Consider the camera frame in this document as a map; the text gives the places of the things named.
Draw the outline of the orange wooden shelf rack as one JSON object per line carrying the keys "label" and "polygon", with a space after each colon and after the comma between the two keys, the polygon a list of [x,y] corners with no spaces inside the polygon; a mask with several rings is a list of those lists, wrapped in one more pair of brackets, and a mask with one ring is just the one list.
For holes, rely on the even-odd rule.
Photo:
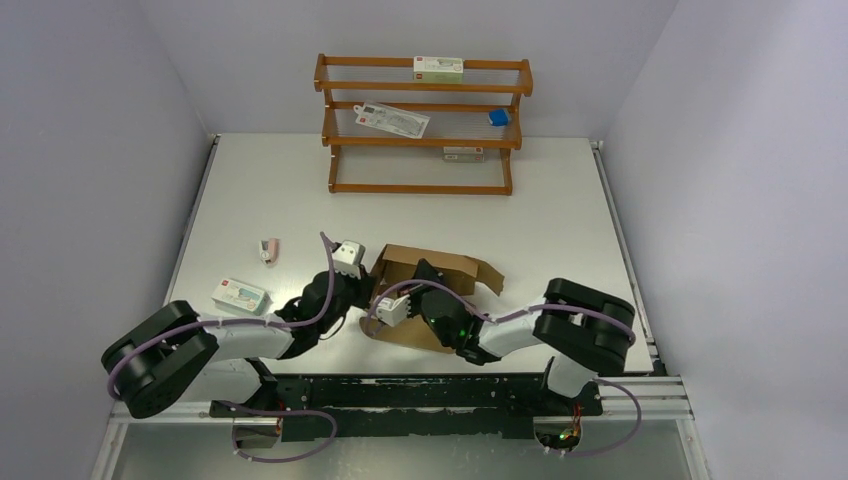
{"label": "orange wooden shelf rack", "polygon": [[[335,56],[316,60],[323,96],[321,142],[330,151],[332,193],[508,196],[511,157],[521,149],[521,102],[532,95],[529,60]],[[498,185],[349,183],[339,178],[351,147],[428,148],[480,159],[498,156]]]}

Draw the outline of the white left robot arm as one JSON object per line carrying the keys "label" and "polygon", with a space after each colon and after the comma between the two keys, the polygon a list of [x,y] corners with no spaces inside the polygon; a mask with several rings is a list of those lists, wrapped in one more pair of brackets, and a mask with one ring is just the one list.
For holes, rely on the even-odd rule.
{"label": "white left robot arm", "polygon": [[296,358],[315,347],[351,308],[368,309],[375,283],[366,272],[322,271],[264,318],[204,320],[187,301],[172,301],[105,350],[107,391],[136,419],[178,401],[239,404],[264,415],[278,403],[265,360]]}

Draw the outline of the brown cardboard box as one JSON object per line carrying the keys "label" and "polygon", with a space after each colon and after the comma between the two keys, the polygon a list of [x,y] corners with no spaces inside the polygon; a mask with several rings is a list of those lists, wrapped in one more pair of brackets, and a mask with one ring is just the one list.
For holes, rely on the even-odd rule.
{"label": "brown cardboard box", "polygon": [[359,319],[368,337],[419,350],[453,354],[479,330],[469,299],[478,284],[495,295],[505,277],[468,255],[387,244],[370,275],[377,281],[372,315]]}

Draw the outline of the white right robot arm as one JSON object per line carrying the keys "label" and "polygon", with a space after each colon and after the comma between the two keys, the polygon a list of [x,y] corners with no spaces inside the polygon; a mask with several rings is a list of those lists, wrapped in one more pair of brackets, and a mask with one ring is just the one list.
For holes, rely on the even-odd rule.
{"label": "white right robot arm", "polygon": [[526,307],[493,316],[462,300],[421,260],[399,300],[410,317],[422,317],[443,347],[474,365],[529,347],[552,348],[556,354],[545,367],[539,398],[553,414],[565,413],[597,376],[622,373],[635,342],[631,303],[564,278],[550,280]]}

